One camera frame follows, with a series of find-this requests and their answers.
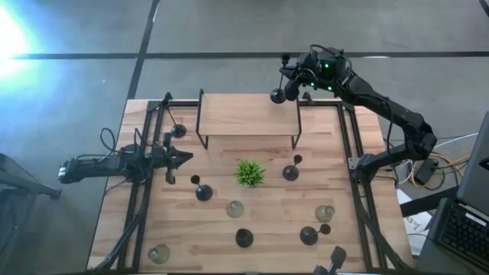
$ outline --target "small plant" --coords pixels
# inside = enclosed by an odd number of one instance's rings
[[[235,176],[238,184],[244,187],[258,187],[263,183],[265,169],[256,160],[240,160]]]

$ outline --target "concrete floor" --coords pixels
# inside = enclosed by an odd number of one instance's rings
[[[0,50],[137,53],[151,2],[4,0],[0,20],[8,24],[0,24],[0,29],[7,26],[14,31],[7,43],[11,47],[1,45]],[[311,43],[379,55],[475,51],[489,50],[487,30],[489,18],[477,0],[309,0],[306,5],[293,0],[165,0],[158,7],[147,51],[306,51]],[[0,152],[43,183],[63,188],[59,200],[40,196],[36,201],[8,273],[81,271],[105,179],[61,186],[57,169],[69,157],[105,153],[99,130],[118,131],[136,60],[9,61],[2,57]],[[489,102],[489,57],[352,62],[378,92],[421,112],[439,137],[478,131]],[[135,98],[158,99],[169,91],[179,99],[194,99],[200,88],[268,92],[278,84],[279,66],[275,59],[146,60]],[[387,135],[388,123],[381,119],[381,126]],[[401,137],[394,129],[392,138]],[[473,142],[469,138],[439,151],[453,159],[463,157]],[[413,197],[425,195],[408,183],[402,189]]]

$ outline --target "wooden table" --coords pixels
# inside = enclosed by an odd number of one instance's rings
[[[142,130],[146,106],[147,100],[128,101],[118,147],[133,142],[134,128]],[[179,150],[193,152],[194,158],[175,170],[175,185],[165,182],[165,169],[155,172],[141,253],[141,272],[310,273],[318,264],[329,265],[336,245],[348,253],[342,272],[364,271],[336,108],[301,108],[303,134],[295,150],[290,147],[289,137],[266,136],[214,137],[212,145],[205,150],[193,131],[196,111],[196,107],[172,108],[177,123],[183,123],[188,130],[186,136],[173,139],[173,145]],[[377,116],[365,108],[356,108],[356,112],[365,152],[383,151]],[[266,128],[269,122],[258,120],[254,123]],[[170,131],[171,126],[169,115],[165,115],[164,132]],[[350,143],[354,147],[352,136],[350,132]],[[295,154],[303,156],[303,162],[298,166],[300,177],[295,182],[287,182],[282,178],[282,169],[293,162]],[[255,159],[267,168],[263,187],[245,189],[235,182],[232,174],[240,159]],[[200,175],[201,183],[214,189],[210,201],[196,199],[196,187],[190,182],[194,174]],[[118,177],[109,179],[108,188],[120,181]],[[372,188],[381,231],[393,249],[412,264],[393,182],[375,178]],[[130,184],[119,186],[104,198],[89,267],[102,261],[119,239],[130,189]],[[244,204],[244,214],[240,218],[229,218],[226,205],[236,199]],[[314,214],[319,205],[335,207],[336,213],[329,223],[332,232],[320,235],[316,245],[306,246],[302,244],[299,232],[304,226],[319,228],[321,224]],[[240,248],[235,244],[235,232],[239,228],[253,232],[251,247]],[[129,244],[127,263],[131,263],[134,240],[135,237]],[[372,238],[369,243],[374,256]],[[158,244],[170,248],[170,259],[161,265],[147,257],[147,252]]]

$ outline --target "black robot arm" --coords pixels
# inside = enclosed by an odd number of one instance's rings
[[[78,183],[88,177],[125,176],[133,183],[141,183],[149,177],[149,170],[166,167],[166,180],[174,184],[173,169],[178,169],[193,154],[177,150],[170,141],[171,134],[165,133],[163,146],[153,147],[149,154],[141,154],[140,146],[131,144],[105,157],[69,159],[61,164],[58,179],[61,183]]]
[[[372,86],[357,75],[351,61],[342,50],[312,45],[308,53],[301,54],[295,66],[285,66],[280,72],[289,79],[284,92],[288,100],[295,100],[299,87],[311,86],[333,92],[351,105],[364,106],[398,125],[404,132],[404,144],[380,154],[364,154],[356,164],[358,182],[370,182],[379,168],[401,160],[425,160],[437,140],[431,126],[421,114],[412,112],[388,97],[375,92]]]

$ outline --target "laptop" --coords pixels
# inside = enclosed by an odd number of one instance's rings
[[[423,249],[419,256],[416,269],[423,272],[442,272],[447,274],[488,274],[487,268],[481,265],[474,264],[473,261],[466,260],[468,252],[464,252],[464,248],[461,250],[450,249],[449,239],[446,239],[449,244],[444,244],[439,239],[441,238],[440,232],[445,232],[449,228],[449,222],[447,213],[451,212],[451,207],[455,209],[464,209],[461,213],[461,217],[465,221],[469,221],[473,225],[489,229],[489,170],[486,169],[489,157],[489,112],[484,116],[481,129],[477,140],[475,141],[474,148],[472,149],[471,156],[465,169],[464,177],[457,191],[457,202],[453,202],[449,199],[442,199],[437,208],[435,217],[433,218],[432,226],[429,230]],[[456,240],[458,244],[454,244],[455,247],[463,243],[469,245],[471,248],[475,244],[468,243],[469,238],[472,238],[472,231],[468,232],[468,229],[458,229],[458,233],[463,236],[464,240]]]

